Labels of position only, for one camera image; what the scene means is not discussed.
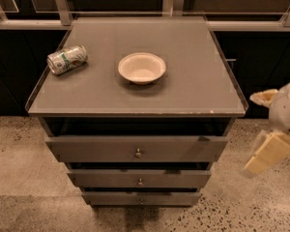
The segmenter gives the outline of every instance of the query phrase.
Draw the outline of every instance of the concrete floor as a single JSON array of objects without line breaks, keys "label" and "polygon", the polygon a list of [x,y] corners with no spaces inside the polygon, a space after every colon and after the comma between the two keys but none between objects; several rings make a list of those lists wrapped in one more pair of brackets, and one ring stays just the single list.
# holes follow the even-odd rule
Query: concrete floor
[{"label": "concrete floor", "polygon": [[87,206],[34,118],[0,117],[0,231],[290,231],[290,157],[246,178],[267,120],[237,120],[202,198],[190,208]]}]

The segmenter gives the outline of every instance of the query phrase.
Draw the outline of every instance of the top drawer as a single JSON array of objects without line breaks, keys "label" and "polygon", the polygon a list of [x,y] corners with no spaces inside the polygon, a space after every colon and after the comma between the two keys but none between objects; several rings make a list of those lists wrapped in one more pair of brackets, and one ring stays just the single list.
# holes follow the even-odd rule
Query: top drawer
[{"label": "top drawer", "polygon": [[58,136],[46,144],[61,162],[212,162],[225,136]]}]

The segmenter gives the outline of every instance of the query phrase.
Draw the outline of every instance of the bowl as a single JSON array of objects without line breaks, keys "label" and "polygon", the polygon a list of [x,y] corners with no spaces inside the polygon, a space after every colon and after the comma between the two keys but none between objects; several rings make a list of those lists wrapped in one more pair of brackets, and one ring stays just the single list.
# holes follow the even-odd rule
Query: bowl
[{"label": "bowl", "polygon": [[149,84],[165,73],[165,63],[158,56],[138,52],[123,58],[118,65],[119,74],[139,85]]}]

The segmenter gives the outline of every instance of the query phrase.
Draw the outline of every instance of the soda can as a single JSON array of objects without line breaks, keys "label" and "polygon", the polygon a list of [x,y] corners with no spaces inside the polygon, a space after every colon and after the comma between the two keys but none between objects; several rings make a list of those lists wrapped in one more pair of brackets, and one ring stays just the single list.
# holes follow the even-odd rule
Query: soda can
[{"label": "soda can", "polygon": [[55,74],[62,74],[76,67],[82,66],[87,61],[87,52],[83,45],[65,47],[62,50],[47,56],[47,64]]}]

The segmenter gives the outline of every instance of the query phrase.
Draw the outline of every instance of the drawer front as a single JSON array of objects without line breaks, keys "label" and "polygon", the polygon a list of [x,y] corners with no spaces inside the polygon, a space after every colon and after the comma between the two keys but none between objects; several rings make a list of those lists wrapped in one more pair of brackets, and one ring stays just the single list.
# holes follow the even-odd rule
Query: drawer front
[{"label": "drawer front", "polygon": [[83,192],[83,199],[88,205],[124,206],[124,205],[159,205],[193,206],[200,198],[198,192]]},{"label": "drawer front", "polygon": [[76,187],[201,189],[211,172],[205,170],[71,170]]},{"label": "drawer front", "polygon": [[58,136],[46,139],[61,162],[212,162],[224,136]]}]

